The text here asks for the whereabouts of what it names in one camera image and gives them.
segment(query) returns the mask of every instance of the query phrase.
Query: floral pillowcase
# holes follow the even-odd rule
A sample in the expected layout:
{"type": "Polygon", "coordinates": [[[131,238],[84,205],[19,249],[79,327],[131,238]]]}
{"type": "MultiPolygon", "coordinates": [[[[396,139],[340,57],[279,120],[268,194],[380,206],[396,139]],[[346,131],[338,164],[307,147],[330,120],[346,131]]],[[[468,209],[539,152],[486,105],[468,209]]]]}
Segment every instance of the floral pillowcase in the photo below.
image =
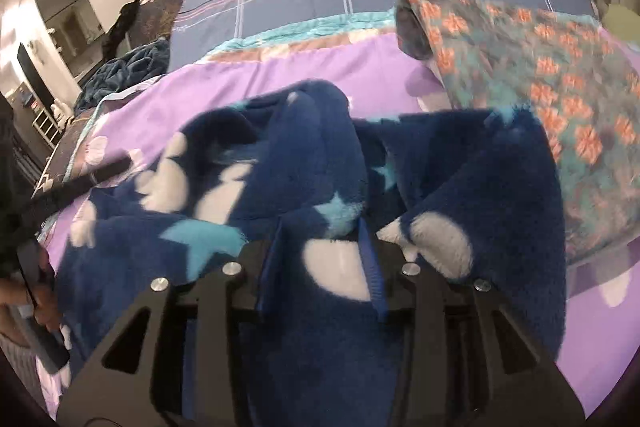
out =
{"type": "Polygon", "coordinates": [[[400,48],[453,107],[530,103],[562,187],[568,263],[640,225],[640,78],[591,18],[483,0],[400,0],[400,48]]]}

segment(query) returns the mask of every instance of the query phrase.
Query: purple bed sheet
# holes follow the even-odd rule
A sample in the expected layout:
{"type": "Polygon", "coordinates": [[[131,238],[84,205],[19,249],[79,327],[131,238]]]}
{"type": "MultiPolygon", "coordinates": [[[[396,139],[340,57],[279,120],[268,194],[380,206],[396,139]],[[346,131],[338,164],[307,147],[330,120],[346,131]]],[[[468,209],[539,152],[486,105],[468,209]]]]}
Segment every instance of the purple bed sheet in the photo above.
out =
{"type": "MultiPolygon", "coordinates": [[[[399,51],[395,34],[264,61],[192,64],[102,115],[81,147],[81,162],[95,166],[127,152],[142,169],[198,113],[306,78],[340,87],[356,118],[439,108],[446,99],[433,73],[399,51]]],[[[47,237],[54,267],[80,204],[64,210],[47,237]]],[[[587,414],[613,388],[640,343],[640,240],[615,256],[616,263],[608,256],[606,263],[581,266],[569,277],[572,297],[558,365],[587,414]]]]}

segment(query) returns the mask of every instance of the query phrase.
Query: blue fleece blanket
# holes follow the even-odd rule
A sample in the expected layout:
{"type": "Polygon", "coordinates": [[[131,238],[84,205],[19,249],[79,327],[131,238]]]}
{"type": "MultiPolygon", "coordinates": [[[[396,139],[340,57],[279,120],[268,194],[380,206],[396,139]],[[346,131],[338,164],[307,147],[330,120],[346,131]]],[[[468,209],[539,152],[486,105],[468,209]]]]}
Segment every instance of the blue fleece blanket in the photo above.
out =
{"type": "Polygon", "coordinates": [[[74,105],[74,115],[96,107],[112,92],[120,92],[144,80],[165,74],[169,67],[169,42],[160,37],[150,44],[139,46],[119,58],[100,66],[84,84],[74,105]]]}
{"type": "Polygon", "coordinates": [[[58,272],[78,370],[155,277],[181,284],[276,225],[278,299],[241,330],[258,425],[383,427],[402,350],[341,238],[378,235],[446,277],[495,284],[553,354],[564,327],[564,224],[544,130],[526,108],[351,120],[308,81],[197,117],[148,170],[94,189],[58,272]]]}

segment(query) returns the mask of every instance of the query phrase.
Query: silver screw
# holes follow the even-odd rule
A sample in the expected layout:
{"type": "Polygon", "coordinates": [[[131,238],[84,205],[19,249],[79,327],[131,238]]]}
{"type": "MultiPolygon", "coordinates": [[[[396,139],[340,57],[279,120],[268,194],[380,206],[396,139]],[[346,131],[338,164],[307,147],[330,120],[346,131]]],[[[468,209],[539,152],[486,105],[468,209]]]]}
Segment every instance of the silver screw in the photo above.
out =
{"type": "Polygon", "coordinates": [[[491,289],[491,283],[484,279],[476,279],[474,281],[474,288],[479,292],[488,292],[491,289]]]}
{"type": "Polygon", "coordinates": [[[420,267],[415,263],[404,263],[402,265],[402,273],[412,277],[420,273],[420,267]]]}
{"type": "Polygon", "coordinates": [[[169,288],[169,279],[157,277],[151,281],[151,289],[154,292],[163,292],[167,288],[169,288]]]}
{"type": "Polygon", "coordinates": [[[242,265],[240,263],[236,263],[236,261],[226,263],[225,266],[222,267],[222,273],[225,275],[238,275],[241,271],[242,265]]]}

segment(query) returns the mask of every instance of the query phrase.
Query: teal ruffled trim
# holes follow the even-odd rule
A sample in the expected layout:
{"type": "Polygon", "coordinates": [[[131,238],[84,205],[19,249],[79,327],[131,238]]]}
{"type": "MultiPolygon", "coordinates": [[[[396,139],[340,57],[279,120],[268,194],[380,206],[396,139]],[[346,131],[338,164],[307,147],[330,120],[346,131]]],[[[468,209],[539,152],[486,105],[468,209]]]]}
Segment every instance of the teal ruffled trim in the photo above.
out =
{"type": "Polygon", "coordinates": [[[221,52],[276,46],[290,42],[302,42],[354,30],[368,30],[370,28],[384,28],[395,25],[395,8],[384,12],[361,12],[320,17],[304,22],[287,24],[286,26],[281,26],[274,30],[267,30],[244,39],[231,39],[216,46],[204,56],[209,57],[209,55],[221,52]]]}

